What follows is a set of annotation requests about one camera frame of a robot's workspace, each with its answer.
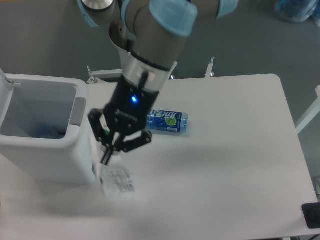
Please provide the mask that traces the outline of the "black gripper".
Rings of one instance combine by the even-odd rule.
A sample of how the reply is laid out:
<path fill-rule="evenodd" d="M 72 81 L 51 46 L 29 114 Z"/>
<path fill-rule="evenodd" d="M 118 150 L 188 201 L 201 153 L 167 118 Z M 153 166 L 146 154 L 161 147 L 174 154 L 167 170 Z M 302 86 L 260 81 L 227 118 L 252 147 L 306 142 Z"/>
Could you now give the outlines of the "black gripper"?
<path fill-rule="evenodd" d="M 110 102 L 105 105 L 103 110 L 91 109 L 87 116 L 96 141 L 106 148 L 110 148 L 112 145 L 110 133 L 119 133 L 120 136 L 111 148 L 111 156 L 120 152 L 128 153 L 150 144 L 153 135 L 145 129 L 147 116 L 159 93 L 159 91 L 139 88 L 121 76 Z M 110 133 L 106 132 L 101 123 L 103 115 Z M 141 131 L 140 136 L 125 140 L 125 136 L 130 136 L 138 131 Z"/>

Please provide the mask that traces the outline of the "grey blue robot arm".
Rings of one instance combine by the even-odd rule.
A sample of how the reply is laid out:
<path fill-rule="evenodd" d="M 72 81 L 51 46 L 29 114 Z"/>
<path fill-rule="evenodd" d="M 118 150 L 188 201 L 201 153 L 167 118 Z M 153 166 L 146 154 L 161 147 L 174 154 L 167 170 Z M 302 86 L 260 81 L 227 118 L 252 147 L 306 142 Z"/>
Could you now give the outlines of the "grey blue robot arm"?
<path fill-rule="evenodd" d="M 147 119 L 170 78 L 196 22 L 232 13 L 236 0 L 80 0 L 89 24 L 109 24 L 109 37 L 124 52 L 113 95 L 88 119 L 95 139 L 105 148 L 107 165 L 115 153 L 130 152 L 152 141 Z"/>

